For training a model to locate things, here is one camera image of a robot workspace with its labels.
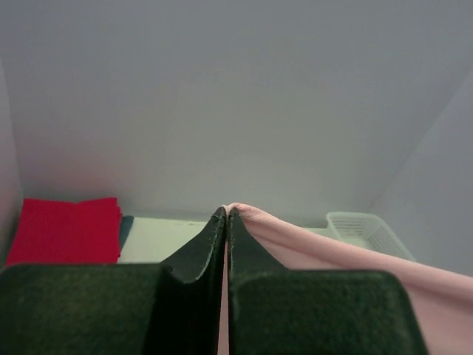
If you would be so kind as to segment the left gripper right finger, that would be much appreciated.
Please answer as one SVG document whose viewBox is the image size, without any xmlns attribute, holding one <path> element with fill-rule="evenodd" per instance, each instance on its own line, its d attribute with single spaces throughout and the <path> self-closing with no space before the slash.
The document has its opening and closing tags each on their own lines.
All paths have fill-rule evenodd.
<svg viewBox="0 0 473 355">
<path fill-rule="evenodd" d="M 408 295 L 385 271 L 290 270 L 232 209 L 227 222 L 231 354 L 426 354 Z"/>
</svg>

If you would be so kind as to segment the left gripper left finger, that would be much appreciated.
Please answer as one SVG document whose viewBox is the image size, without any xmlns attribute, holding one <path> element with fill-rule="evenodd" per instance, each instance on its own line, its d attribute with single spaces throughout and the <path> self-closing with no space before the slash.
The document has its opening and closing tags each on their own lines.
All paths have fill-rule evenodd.
<svg viewBox="0 0 473 355">
<path fill-rule="evenodd" d="M 215 354 L 226 212 L 160 263 L 10 266 L 3 354 Z"/>
</svg>

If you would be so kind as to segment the pink t shirt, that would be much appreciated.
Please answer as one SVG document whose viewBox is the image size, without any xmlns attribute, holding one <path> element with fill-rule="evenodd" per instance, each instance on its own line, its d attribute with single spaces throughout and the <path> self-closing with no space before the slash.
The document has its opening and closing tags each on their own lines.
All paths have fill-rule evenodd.
<svg viewBox="0 0 473 355">
<path fill-rule="evenodd" d="M 232 203 L 252 241 L 278 266 L 294 270 L 368 269 L 394 274 L 409 294 L 431 354 L 472 353 L 472 278 L 352 246 L 280 220 L 253 206 Z"/>
</svg>

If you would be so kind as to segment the folded teal t shirt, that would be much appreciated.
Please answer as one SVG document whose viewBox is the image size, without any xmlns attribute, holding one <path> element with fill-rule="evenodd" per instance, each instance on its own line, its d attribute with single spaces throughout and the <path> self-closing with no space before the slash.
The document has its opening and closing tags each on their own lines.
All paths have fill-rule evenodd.
<svg viewBox="0 0 473 355">
<path fill-rule="evenodd" d="M 120 245 L 120 251 L 118 254 L 119 257 L 121 256 L 123 247 L 125 246 L 129 233 L 132 229 L 134 219 L 135 218 L 131 215 L 122 215 L 120 218 L 120 228 L 119 228 L 119 235 L 118 235 L 118 240 L 119 240 L 119 245 Z"/>
</svg>

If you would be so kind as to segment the white plastic basket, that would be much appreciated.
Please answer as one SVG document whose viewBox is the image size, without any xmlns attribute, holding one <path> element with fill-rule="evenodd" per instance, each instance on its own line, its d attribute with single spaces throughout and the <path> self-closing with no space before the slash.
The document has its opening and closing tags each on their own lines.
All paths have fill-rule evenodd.
<svg viewBox="0 0 473 355">
<path fill-rule="evenodd" d="M 415 261 L 395 232 L 374 214 L 329 212 L 326 218 L 327 229 L 337 240 L 393 257 Z"/>
</svg>

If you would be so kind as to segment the folded red t shirt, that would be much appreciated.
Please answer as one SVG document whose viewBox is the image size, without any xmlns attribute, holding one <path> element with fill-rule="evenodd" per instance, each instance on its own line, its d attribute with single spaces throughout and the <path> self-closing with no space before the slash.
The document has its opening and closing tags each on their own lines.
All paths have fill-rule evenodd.
<svg viewBox="0 0 473 355">
<path fill-rule="evenodd" d="M 121 217 L 115 197 L 79 203 L 26 198 L 6 266 L 115 264 Z"/>
</svg>

